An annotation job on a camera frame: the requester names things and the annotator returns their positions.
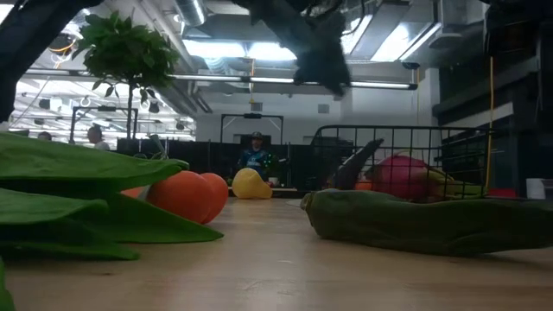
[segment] man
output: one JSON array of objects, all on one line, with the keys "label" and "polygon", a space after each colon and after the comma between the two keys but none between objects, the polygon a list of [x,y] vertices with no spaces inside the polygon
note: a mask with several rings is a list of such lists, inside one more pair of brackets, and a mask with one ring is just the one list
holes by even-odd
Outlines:
[{"label": "man", "polygon": [[108,145],[102,139],[102,129],[100,129],[99,126],[93,126],[92,128],[88,129],[87,135],[88,141],[94,144],[95,149],[108,151],[110,150],[110,145]]},{"label": "man", "polygon": [[269,153],[263,150],[263,135],[260,132],[251,134],[251,148],[245,150],[238,160],[238,169],[255,169],[263,180],[266,180],[264,161],[267,160]]},{"label": "man", "polygon": [[37,138],[40,139],[40,140],[45,140],[45,141],[51,142],[52,141],[52,134],[50,134],[46,131],[43,131],[43,132],[39,133]]}]

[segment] orange tomato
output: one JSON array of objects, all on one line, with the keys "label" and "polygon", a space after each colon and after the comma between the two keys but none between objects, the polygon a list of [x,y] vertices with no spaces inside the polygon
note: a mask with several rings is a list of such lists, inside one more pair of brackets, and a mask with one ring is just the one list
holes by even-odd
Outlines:
[{"label": "orange tomato", "polygon": [[200,176],[209,183],[209,186],[211,186],[213,190],[213,198],[211,199],[212,205],[209,208],[209,214],[201,222],[202,224],[208,224],[214,220],[225,207],[226,200],[228,199],[228,186],[226,185],[226,181],[217,174],[205,173]]},{"label": "orange tomato", "polygon": [[154,206],[201,223],[206,219],[213,200],[211,185],[200,175],[182,171],[149,190],[147,201]]}]

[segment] wooden table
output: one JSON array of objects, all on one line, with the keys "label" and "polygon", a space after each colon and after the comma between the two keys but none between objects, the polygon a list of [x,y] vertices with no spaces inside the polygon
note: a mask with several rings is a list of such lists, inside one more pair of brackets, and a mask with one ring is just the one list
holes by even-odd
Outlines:
[{"label": "wooden table", "polygon": [[286,200],[231,200],[204,244],[135,262],[7,263],[18,311],[553,310],[553,251],[432,257],[320,240]]}]

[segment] toy vegetable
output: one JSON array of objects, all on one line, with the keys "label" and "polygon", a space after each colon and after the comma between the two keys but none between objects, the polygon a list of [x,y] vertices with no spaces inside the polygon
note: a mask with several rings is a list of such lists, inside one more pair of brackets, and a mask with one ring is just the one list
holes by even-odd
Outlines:
[{"label": "toy vegetable", "polygon": [[416,204],[370,191],[320,191],[308,194],[302,208],[322,238],[398,251],[471,256],[553,245],[547,201]]}]

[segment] ceiling light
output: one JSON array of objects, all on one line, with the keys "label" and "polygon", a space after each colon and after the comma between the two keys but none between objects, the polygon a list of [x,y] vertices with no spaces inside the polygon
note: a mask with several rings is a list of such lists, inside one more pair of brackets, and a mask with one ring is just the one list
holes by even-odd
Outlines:
[{"label": "ceiling light", "polygon": [[388,35],[371,61],[394,61],[409,48],[409,30],[404,23],[400,23]]},{"label": "ceiling light", "polygon": [[400,60],[406,60],[409,56],[411,56],[415,51],[417,51],[428,39],[430,39],[440,28],[442,27],[442,24],[440,22],[437,22],[434,26],[431,26],[432,28],[423,35],[422,38],[419,40],[416,40],[415,43],[403,54],[399,57]]},{"label": "ceiling light", "polygon": [[[341,37],[342,49],[344,50],[344,54],[350,54],[353,51],[353,49],[357,45],[357,42],[359,42],[359,39],[361,39],[361,36],[365,33],[366,28],[369,26],[371,19],[372,19],[372,15],[365,16],[365,18],[363,18],[357,30],[355,30],[353,33],[349,35],[343,35]],[[355,29],[358,23],[359,23],[359,18],[351,21],[350,29]]]},{"label": "ceiling light", "polygon": [[256,42],[251,45],[248,57],[256,60],[295,60],[296,56],[275,42]]},{"label": "ceiling light", "polygon": [[237,42],[207,42],[183,40],[187,51],[204,58],[245,57],[245,50]]}]

